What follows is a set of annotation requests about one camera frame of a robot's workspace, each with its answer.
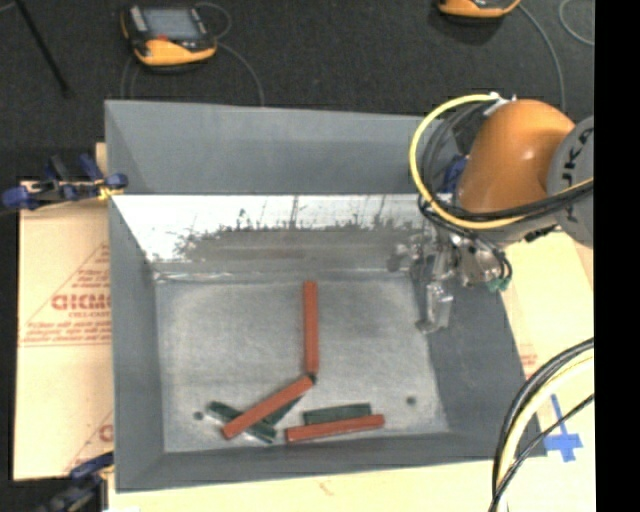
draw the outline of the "cable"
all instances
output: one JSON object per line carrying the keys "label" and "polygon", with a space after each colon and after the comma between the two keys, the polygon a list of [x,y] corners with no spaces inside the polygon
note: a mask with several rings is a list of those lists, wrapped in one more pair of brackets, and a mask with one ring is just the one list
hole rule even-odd
{"label": "cable", "polygon": [[220,48],[222,48],[223,50],[226,50],[227,52],[229,52],[236,59],[238,59],[242,64],[244,64],[244,67],[247,68],[247,71],[249,71],[249,73],[251,74],[251,76],[253,78],[253,81],[256,83],[256,87],[258,89],[258,101],[259,101],[259,104],[260,104],[261,107],[264,107],[264,105],[265,105],[264,89],[262,88],[262,83],[260,83],[260,79],[258,78],[258,75],[254,71],[254,69],[251,67],[251,64],[249,64],[247,62],[247,60],[242,55],[240,55],[237,51],[235,51],[230,46],[227,46],[226,44],[223,44],[223,43],[218,43],[218,46]]}
{"label": "cable", "polygon": [[[571,187],[568,187],[564,190],[562,190],[561,192],[554,194],[553,196],[551,196],[550,198],[546,198],[544,200],[542,200],[541,202],[539,202],[540,204],[542,204],[544,206],[544,208],[547,209],[541,209],[540,211],[536,211],[525,214],[525,213],[521,213],[521,214],[517,214],[517,215],[506,215],[506,216],[502,216],[501,212],[493,212],[491,215],[496,216],[496,218],[492,219],[492,220],[469,220],[469,219],[465,219],[465,218],[461,218],[459,216],[455,216],[453,214],[451,214],[449,211],[447,211],[440,203],[439,201],[432,196],[431,192],[429,191],[429,189],[425,186],[424,182],[422,181],[422,177],[420,175],[420,171],[418,170],[418,164],[416,161],[416,152],[417,152],[417,147],[418,147],[418,142],[420,141],[420,138],[422,137],[422,135],[424,134],[425,130],[427,129],[427,127],[436,119],[438,118],[442,113],[444,113],[445,111],[458,107],[460,105],[465,105],[467,103],[473,103],[473,102],[495,102],[498,101],[502,98],[500,98],[500,96],[497,93],[491,93],[491,94],[472,94],[469,96],[462,96],[460,98],[455,98],[453,100],[450,100],[446,103],[443,103],[442,105],[440,105],[439,107],[436,107],[436,109],[434,109],[429,115],[427,115],[422,122],[420,123],[420,125],[418,126],[418,128],[416,129],[413,138],[411,140],[411,144],[409,146],[409,167],[410,167],[410,171],[411,171],[411,176],[413,178],[413,181],[416,185],[416,188],[418,189],[418,191],[420,192],[420,194],[423,196],[423,198],[426,200],[426,202],[429,204],[429,206],[431,206],[431,208],[433,208],[433,210],[435,211],[435,213],[437,213],[444,221],[448,222],[450,225],[458,227],[458,228],[464,228],[464,229],[469,229],[469,230],[483,230],[483,229],[493,229],[493,228],[500,228],[500,227],[504,227],[504,226],[508,226],[510,224],[514,224],[516,222],[520,222],[522,220],[527,220],[527,219],[531,219],[534,215],[535,216],[542,216],[542,215],[546,215],[548,214],[550,211],[553,211],[551,208],[551,206],[553,206],[553,209],[561,209],[563,206],[566,206],[566,204],[559,204],[557,202],[554,203],[554,201],[558,200],[558,199],[567,199],[567,200],[575,200],[574,198],[572,198],[572,194],[582,194],[585,193],[585,189],[587,187],[591,187],[591,183],[593,183],[593,178],[589,178],[583,182],[577,183]],[[534,203],[534,205],[527,205],[529,208],[535,208],[535,205],[538,203]]]}
{"label": "cable", "polygon": [[212,9],[215,9],[216,11],[221,12],[224,15],[224,17],[227,19],[227,26],[224,28],[224,30],[213,37],[215,37],[216,39],[222,39],[224,36],[226,36],[229,33],[229,31],[231,30],[231,27],[233,26],[233,21],[231,19],[231,15],[226,9],[219,6],[218,4],[214,4],[213,2],[198,2],[197,4],[195,4],[195,7],[211,7]]}
{"label": "cable", "polygon": [[513,399],[511,406],[509,407],[509,411],[505,415],[505,419],[500,430],[500,437],[498,439],[498,445],[496,448],[496,454],[493,462],[493,492],[496,491],[497,480],[498,480],[498,465],[500,462],[502,450],[504,447],[505,439],[511,430],[514,419],[520,413],[521,409],[526,405],[531,396],[533,396],[539,389],[542,384],[548,381],[560,368],[562,368],[565,364],[575,359],[579,355],[584,352],[593,349],[595,346],[595,342],[593,338],[590,338],[582,343],[578,343],[559,354],[552,357],[549,361],[543,364],[540,368],[538,368],[531,377],[527,380],[527,382],[520,388],[520,391]]}
{"label": "cable", "polygon": [[589,46],[595,46],[596,43],[593,40],[587,39],[586,37],[582,37],[580,34],[578,34],[575,30],[573,30],[571,27],[569,27],[569,24],[567,23],[567,21],[564,18],[564,8],[566,7],[566,5],[570,2],[572,2],[573,0],[564,0],[559,6],[558,6],[558,17],[560,18],[560,25],[562,25],[562,28],[564,28],[571,37],[573,37],[574,39],[577,39],[578,41],[580,41],[581,43],[584,43],[586,45]]}
{"label": "cable", "polygon": [[589,370],[593,367],[594,357],[590,357],[579,361],[578,363],[564,368],[557,375],[552,377],[548,382],[545,382],[540,390],[532,397],[527,405],[522,409],[518,417],[515,419],[509,435],[507,436],[504,451],[500,463],[498,465],[498,484],[502,483],[508,467],[511,465],[511,461],[517,451],[518,443],[522,437],[527,424],[531,418],[538,411],[540,406],[547,401],[551,395],[562,386],[566,381],[579,375],[580,373]]}
{"label": "cable", "polygon": [[2,13],[4,11],[8,11],[9,9],[11,9],[12,7],[15,7],[15,6],[16,6],[15,2],[11,2],[10,4],[3,5],[2,7],[0,7],[0,13]]}
{"label": "cable", "polygon": [[126,95],[126,83],[127,83],[127,74],[129,73],[129,68],[133,63],[134,57],[133,54],[129,55],[127,58],[127,62],[125,62],[124,67],[122,68],[122,74],[120,75],[120,98],[124,98]]}
{"label": "cable", "polygon": [[489,505],[489,512],[495,512],[498,508],[498,504],[502,500],[504,494],[506,493],[507,488],[511,484],[511,481],[515,477],[516,473],[524,463],[524,461],[529,457],[531,452],[534,450],[536,446],[542,441],[546,436],[551,434],[556,428],[558,428],[562,423],[571,419],[573,416],[582,411],[587,405],[594,401],[595,396],[593,394],[589,395],[582,402],[576,405],[573,409],[571,409],[568,413],[566,413],[562,418],[556,421],[549,428],[542,431],[536,437],[534,437],[531,442],[525,447],[525,449],[518,455],[518,458],[514,461],[514,463],[509,467],[509,470],[505,473],[502,482],[498,488],[494,491],[493,498],[491,500],[491,504]]}
{"label": "cable", "polygon": [[565,106],[566,102],[565,102],[565,91],[564,91],[564,76],[562,74],[562,68],[560,67],[560,59],[558,59],[558,55],[556,54],[556,50],[553,47],[553,44],[551,43],[549,36],[547,36],[547,33],[544,31],[542,26],[536,21],[533,15],[522,4],[518,4],[518,8],[526,15],[526,17],[533,24],[533,26],[536,27],[536,29],[542,36],[542,39],[544,39],[544,42],[546,43],[547,48],[549,49],[549,52],[551,53],[553,64],[556,68],[556,72],[558,73],[558,82],[560,86],[560,110],[564,112],[566,109],[566,106]]}

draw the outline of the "cardboard sheet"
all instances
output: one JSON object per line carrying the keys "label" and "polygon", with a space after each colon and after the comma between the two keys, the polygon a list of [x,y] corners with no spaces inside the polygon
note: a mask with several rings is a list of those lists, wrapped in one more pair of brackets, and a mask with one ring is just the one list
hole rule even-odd
{"label": "cardboard sheet", "polygon": [[14,478],[66,475],[113,447],[106,204],[20,217]]}

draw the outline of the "white cable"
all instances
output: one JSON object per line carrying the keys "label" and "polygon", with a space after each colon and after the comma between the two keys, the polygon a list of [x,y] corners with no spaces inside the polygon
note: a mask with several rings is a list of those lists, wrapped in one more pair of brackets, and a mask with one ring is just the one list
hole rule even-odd
{"label": "white cable", "polygon": [[0,7],[0,12],[8,11],[9,9],[15,6],[16,6],[15,2],[11,2],[10,4],[3,5],[2,7]]}
{"label": "white cable", "polygon": [[224,36],[226,36],[229,31],[231,30],[231,27],[233,26],[233,21],[231,20],[231,14],[229,14],[229,12],[219,6],[218,4],[214,4],[213,2],[198,2],[197,4],[195,4],[196,7],[211,7],[212,9],[215,9],[216,11],[221,12],[225,18],[227,18],[227,26],[224,28],[224,30],[222,32],[220,32],[219,34],[216,34],[215,37],[216,39],[222,39]]}
{"label": "white cable", "polygon": [[587,44],[589,46],[595,46],[596,45],[595,41],[587,39],[586,37],[583,37],[580,34],[578,34],[575,30],[573,30],[569,26],[569,24],[567,23],[567,20],[565,20],[565,18],[564,18],[564,8],[567,6],[567,4],[569,2],[572,2],[572,1],[573,0],[564,0],[558,6],[558,17],[560,18],[560,24],[562,25],[562,28],[564,28],[569,33],[569,35],[571,35],[573,38],[577,39],[581,43]]}

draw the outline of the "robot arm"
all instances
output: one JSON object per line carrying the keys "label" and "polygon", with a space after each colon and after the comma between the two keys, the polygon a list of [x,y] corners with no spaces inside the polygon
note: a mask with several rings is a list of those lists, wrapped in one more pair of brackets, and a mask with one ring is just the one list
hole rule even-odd
{"label": "robot arm", "polygon": [[[430,123],[452,109],[456,112],[424,141]],[[472,133],[461,136],[473,116]],[[438,168],[434,162],[443,161],[439,152],[451,139],[458,152]],[[512,243],[535,240],[560,226],[593,246],[593,144],[593,116],[575,125],[546,103],[506,101],[495,94],[451,100],[423,120],[409,164],[420,210],[437,234],[425,237],[412,256],[410,274],[420,276],[414,284],[422,291],[418,303],[424,304],[421,330],[448,325],[447,279],[505,289],[512,269],[504,249]],[[446,268],[434,261],[446,262]]]}

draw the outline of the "black cable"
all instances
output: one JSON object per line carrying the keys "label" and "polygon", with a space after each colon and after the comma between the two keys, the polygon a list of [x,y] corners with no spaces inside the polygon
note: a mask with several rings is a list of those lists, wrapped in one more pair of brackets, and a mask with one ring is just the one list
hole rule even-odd
{"label": "black cable", "polygon": [[509,432],[513,426],[513,422],[517,418],[518,414],[522,411],[522,408],[529,403],[529,400],[535,393],[543,386],[549,379],[551,379],[557,371],[566,365],[572,359],[575,359],[580,354],[591,350],[595,347],[594,338],[589,338],[582,343],[578,343],[568,349],[560,352],[538,370],[527,380],[527,382],[520,388],[518,394],[513,399],[511,406],[507,414],[505,415],[502,427],[500,429],[500,436],[498,438],[498,444],[496,453],[493,459],[493,471],[492,471],[492,491],[496,492],[497,480],[498,480],[498,468],[500,466],[500,460],[502,459],[502,450],[504,444],[509,436]]}
{"label": "black cable", "polygon": [[536,437],[534,437],[531,442],[525,447],[525,449],[518,455],[516,460],[509,466],[509,469],[504,475],[504,478],[500,482],[500,485],[493,492],[493,499],[491,500],[491,504],[489,505],[489,512],[495,512],[498,508],[498,504],[500,500],[504,496],[504,493],[507,491],[509,484],[516,476],[516,473],[524,463],[524,461],[531,455],[531,452],[534,450],[536,446],[542,441],[546,436],[548,436],[551,432],[553,432],[556,428],[558,428],[562,423],[569,420],[576,414],[578,414],[582,409],[584,409],[587,405],[589,405],[595,399],[594,395],[591,394],[587,398],[585,398],[582,402],[576,405],[573,409],[571,409],[567,414],[562,416],[558,421],[556,421],[549,428],[542,431]]}
{"label": "black cable", "polygon": [[36,27],[36,24],[34,23],[33,18],[31,18],[31,14],[29,13],[27,6],[24,5],[23,0],[15,0],[14,3],[16,7],[18,7],[20,14],[22,14],[22,17],[24,18],[25,23],[27,24],[27,26],[29,27],[29,30],[31,31],[31,34],[33,35],[33,38],[36,40],[36,43],[38,44],[38,48],[40,48],[40,52],[42,52],[42,55],[44,56],[45,60],[47,61],[47,64],[49,65],[49,69],[51,69],[53,76],[58,81],[58,85],[60,86],[60,91],[62,92],[62,96],[64,96],[65,98],[72,98],[74,96],[73,90],[71,89],[67,81],[62,76],[62,72],[60,71],[60,68],[58,67],[58,64],[56,63],[55,59],[53,58],[53,55],[51,55],[51,52],[49,51],[49,48],[44,42],[44,39],[42,39],[42,36],[40,35],[40,31],[38,30],[38,27]]}

